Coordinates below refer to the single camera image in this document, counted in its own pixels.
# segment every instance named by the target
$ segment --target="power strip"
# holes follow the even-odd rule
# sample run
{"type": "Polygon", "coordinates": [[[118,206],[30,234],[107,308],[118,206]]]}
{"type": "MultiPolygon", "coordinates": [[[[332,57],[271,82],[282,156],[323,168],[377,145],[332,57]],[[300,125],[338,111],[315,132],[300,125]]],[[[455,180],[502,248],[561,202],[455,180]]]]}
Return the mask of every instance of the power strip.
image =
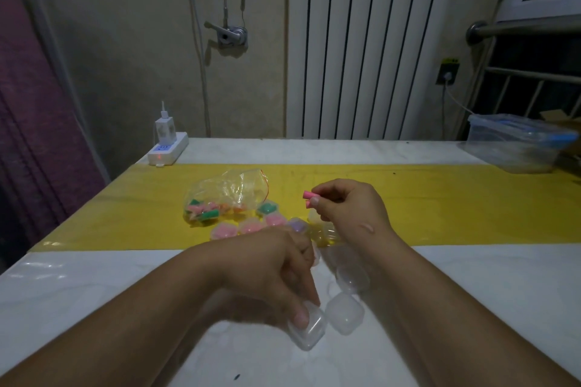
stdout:
{"type": "Polygon", "coordinates": [[[153,149],[147,153],[149,165],[172,165],[177,161],[181,152],[188,146],[189,138],[185,132],[176,132],[176,141],[171,145],[156,144],[153,149]]]}

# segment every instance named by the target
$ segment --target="beige wall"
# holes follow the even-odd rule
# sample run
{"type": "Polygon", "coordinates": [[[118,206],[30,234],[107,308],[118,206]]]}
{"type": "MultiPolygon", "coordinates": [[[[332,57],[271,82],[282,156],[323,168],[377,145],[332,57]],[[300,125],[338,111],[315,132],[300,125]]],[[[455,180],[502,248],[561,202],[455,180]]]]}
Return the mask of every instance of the beige wall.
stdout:
{"type": "MultiPolygon", "coordinates": [[[[178,131],[204,136],[203,103],[188,0],[44,0],[88,130],[112,177],[151,146],[163,99],[178,131]]],[[[222,0],[197,0],[204,46],[222,23],[222,0]]],[[[240,0],[228,0],[242,24],[240,0]]],[[[215,137],[284,132],[285,0],[246,0],[249,48],[206,53],[215,137]]]]}
{"type": "MultiPolygon", "coordinates": [[[[441,86],[436,86],[436,76],[442,59],[460,59],[460,69],[450,91],[461,103],[468,103],[468,85],[474,74],[482,47],[470,49],[464,34],[478,20],[492,22],[498,0],[451,0],[446,21],[441,33],[440,44],[433,61],[432,83],[426,90],[426,99],[419,114],[416,138],[418,140],[441,139],[441,86]]],[[[446,139],[454,140],[454,129],[460,119],[461,109],[450,98],[446,98],[446,139]]]]}

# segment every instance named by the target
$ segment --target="storage box lid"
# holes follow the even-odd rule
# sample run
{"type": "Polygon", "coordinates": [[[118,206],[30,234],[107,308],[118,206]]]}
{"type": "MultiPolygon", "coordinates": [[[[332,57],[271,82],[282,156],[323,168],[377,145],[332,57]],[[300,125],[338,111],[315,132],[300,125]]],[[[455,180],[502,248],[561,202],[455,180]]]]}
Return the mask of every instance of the storage box lid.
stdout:
{"type": "Polygon", "coordinates": [[[489,127],[521,140],[556,142],[566,145],[575,141],[579,136],[576,131],[568,128],[509,113],[470,115],[468,121],[471,125],[489,127]]]}

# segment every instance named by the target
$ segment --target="pink curtain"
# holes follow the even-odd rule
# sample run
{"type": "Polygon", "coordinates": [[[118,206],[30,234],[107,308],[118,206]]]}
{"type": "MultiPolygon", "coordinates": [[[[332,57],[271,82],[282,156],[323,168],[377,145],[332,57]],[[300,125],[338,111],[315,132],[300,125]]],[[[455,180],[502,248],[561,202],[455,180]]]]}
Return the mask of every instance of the pink curtain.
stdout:
{"type": "Polygon", "coordinates": [[[0,187],[29,245],[104,186],[24,5],[0,0],[0,187]]]}

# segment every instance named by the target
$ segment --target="yellow stripe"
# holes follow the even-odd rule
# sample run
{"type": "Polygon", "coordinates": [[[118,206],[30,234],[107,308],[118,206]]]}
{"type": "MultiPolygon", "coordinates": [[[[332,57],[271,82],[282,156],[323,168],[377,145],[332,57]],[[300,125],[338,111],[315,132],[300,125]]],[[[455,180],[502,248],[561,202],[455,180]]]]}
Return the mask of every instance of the yellow stripe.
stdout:
{"type": "Polygon", "coordinates": [[[487,165],[136,164],[32,251],[183,249],[212,227],[182,219],[189,185],[227,169],[260,167],[269,198],[305,217],[303,190],[337,177],[373,184],[396,231],[411,245],[579,242],[581,181],[562,171],[510,174],[487,165]]]}

